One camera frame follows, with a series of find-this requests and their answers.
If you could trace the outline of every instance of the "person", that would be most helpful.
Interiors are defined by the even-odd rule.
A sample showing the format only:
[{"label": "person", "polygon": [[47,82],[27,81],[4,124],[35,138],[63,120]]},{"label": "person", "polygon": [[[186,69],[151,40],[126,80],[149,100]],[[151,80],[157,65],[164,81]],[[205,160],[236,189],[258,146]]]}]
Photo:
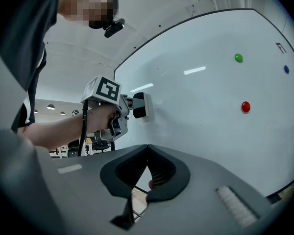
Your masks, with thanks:
[{"label": "person", "polygon": [[[46,65],[43,42],[57,14],[66,20],[98,28],[112,20],[115,0],[4,0],[0,5],[0,58],[27,92],[12,130],[48,150],[80,138],[82,115],[53,123],[35,123],[34,104],[39,73]],[[102,104],[88,111],[87,133],[107,129],[116,106]]]}]

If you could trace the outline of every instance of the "ceiling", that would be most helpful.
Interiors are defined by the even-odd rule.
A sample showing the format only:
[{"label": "ceiling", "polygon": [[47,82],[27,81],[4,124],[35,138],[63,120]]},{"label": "ceiling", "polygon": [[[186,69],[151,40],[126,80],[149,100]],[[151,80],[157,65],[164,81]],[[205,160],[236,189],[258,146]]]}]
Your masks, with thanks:
[{"label": "ceiling", "polygon": [[185,19],[228,8],[264,11],[263,0],[119,0],[123,30],[104,37],[58,16],[46,34],[47,65],[42,70],[36,98],[79,103],[86,84],[97,75],[113,79],[114,69],[150,38]]},{"label": "ceiling", "polygon": [[[55,110],[47,109],[49,104],[53,104]],[[77,103],[67,103],[60,101],[52,101],[52,100],[35,100],[35,110],[38,111],[38,114],[46,114],[46,115],[59,115],[60,112],[65,112],[66,116],[71,116],[72,111],[78,110],[80,113],[82,112],[82,104]]]}]

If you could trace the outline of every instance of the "black cable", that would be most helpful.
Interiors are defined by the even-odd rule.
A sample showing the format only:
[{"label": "black cable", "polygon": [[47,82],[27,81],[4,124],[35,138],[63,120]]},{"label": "black cable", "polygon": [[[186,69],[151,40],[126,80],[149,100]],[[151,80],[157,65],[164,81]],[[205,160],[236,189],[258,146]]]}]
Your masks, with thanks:
[{"label": "black cable", "polygon": [[110,142],[110,146],[111,146],[111,150],[112,150],[112,151],[115,151],[115,150],[116,150],[116,148],[115,148],[115,146],[114,146],[114,142]]},{"label": "black cable", "polygon": [[88,111],[88,100],[85,100],[83,105],[83,126],[82,126],[82,134],[80,136],[80,142],[78,147],[77,155],[80,157],[82,154],[83,144],[86,139],[86,130],[87,130],[87,111]]}]

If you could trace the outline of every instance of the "blue dot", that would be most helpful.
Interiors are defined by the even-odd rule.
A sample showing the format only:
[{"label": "blue dot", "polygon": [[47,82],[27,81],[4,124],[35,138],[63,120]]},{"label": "blue dot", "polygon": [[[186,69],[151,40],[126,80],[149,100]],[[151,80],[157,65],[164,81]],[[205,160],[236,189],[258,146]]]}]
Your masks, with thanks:
[{"label": "blue dot", "polygon": [[284,71],[286,74],[289,74],[289,72],[290,72],[289,68],[286,65],[284,66]]}]

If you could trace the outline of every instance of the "headset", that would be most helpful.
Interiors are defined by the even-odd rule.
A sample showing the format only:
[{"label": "headset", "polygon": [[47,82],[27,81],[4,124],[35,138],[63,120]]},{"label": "headset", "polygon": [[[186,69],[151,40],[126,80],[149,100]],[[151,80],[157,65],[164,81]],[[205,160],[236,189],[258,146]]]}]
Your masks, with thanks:
[{"label": "headset", "polygon": [[112,3],[112,8],[108,8],[107,18],[105,21],[89,21],[88,26],[92,29],[101,29],[105,30],[104,36],[106,38],[111,37],[115,33],[119,32],[124,28],[125,20],[120,18],[117,21],[114,21],[114,17],[119,9],[119,0],[110,0]]}]

